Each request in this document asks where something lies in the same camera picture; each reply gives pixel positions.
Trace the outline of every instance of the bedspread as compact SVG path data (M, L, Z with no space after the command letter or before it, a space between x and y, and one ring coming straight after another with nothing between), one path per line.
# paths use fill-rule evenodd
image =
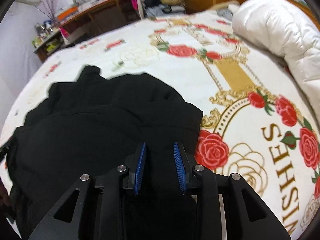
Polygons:
M145 19L58 51L12 106L0 144L53 82L74 81L87 64L107 79L146 72L175 88L204 111L197 162L241 174L292 239L306 229L320 205L316 119L283 62L235 36L231 22L216 11ZM0 175L10 189L4 162Z

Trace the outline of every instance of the white comforter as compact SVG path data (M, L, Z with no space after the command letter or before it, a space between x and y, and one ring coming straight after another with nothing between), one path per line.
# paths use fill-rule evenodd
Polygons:
M286 0L248 0L233 16L233 31L284 58L320 120L320 33Z

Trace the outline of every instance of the orange item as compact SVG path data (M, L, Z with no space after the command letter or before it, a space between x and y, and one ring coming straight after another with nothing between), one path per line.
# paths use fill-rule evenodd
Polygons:
M70 9L66 10L65 12L63 12L62 14L58 15L58 20L62 21L63 19L67 18L68 16L76 13L78 11L78 7L77 6L73 6Z

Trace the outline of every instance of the white bedspread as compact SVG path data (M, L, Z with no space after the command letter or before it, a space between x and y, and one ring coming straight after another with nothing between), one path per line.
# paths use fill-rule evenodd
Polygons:
M278 58L234 36L231 22L215 11L145 19L57 52L12 106L0 143L53 82L76 80L86 64L107 79L146 72L174 87L204 111L197 161L241 174L292 239L305 230L320 204L316 119ZM10 189L4 163L0 175Z
M284 58L320 120L320 33L286 0L248 0L233 17L235 33Z

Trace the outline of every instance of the rose pattern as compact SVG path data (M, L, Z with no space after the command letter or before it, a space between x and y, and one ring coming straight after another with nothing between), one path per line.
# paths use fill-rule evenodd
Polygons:
M221 20L217 20L217 23L219 23L219 24L223 24L223 25L229 25L227 22L225 22L225 21L221 21Z
M300 130L299 148L306 166L315 170L320 162L318 140L315 134L306 127Z
M166 33L167 31L165 29L159 29L155 30L155 33Z
M310 224L313 217L317 213L319 206L320 206L320 199L315 198L313 193L309 200L309 203L306 206L303 218L301 219L300 226L302 228L302 231L306 230L307 226Z
M95 43L97 43L99 41L99 39L95 39L93 41L88 42L88 45L93 45Z
M214 52L214 51L209 51L205 55L211 59L221 59L222 58L221 54Z
M198 28L198 29L205 29L205 30L209 30L209 27L205 24L194 24L194 27Z
M315 192L314 192L313 195L315 196L315 198L319 198L320 197L320 177L317 178Z
M297 139L292 132L287 131L284 134L283 139L281 140L282 143L287 145L290 149L294 150L297 147Z
M197 50L186 45L171 45L166 51L176 57L190 57L197 54Z
M297 123L297 114L293 105L283 96L276 99L276 111L281 115L282 123L287 126L294 126Z
M266 103L263 100L263 97L255 92L251 92L248 94L248 100L250 102L250 105L256 108L264 108L266 105Z
M228 155L229 147L219 134L200 131L195 154L197 163L213 171L227 163Z
M120 45L122 42L124 42L124 41L123 41L123 40L119 40L119 41L116 41L116 42L113 42L113 43L109 43L109 44L106 46L106 48L107 48L107 49L111 49L111 48L113 48L113 47L115 47L115 46Z
M219 31L219 30L208 29L208 30L205 30L205 31L207 33L210 33L210 34L215 34L215 35L220 35L220 36L228 36L228 33L223 32L223 31Z
M53 72L59 65L55 64L53 66L50 67L50 72Z
M229 43L239 43L240 41L239 40L236 40L236 39L230 39L230 38L227 38L225 39L227 42Z

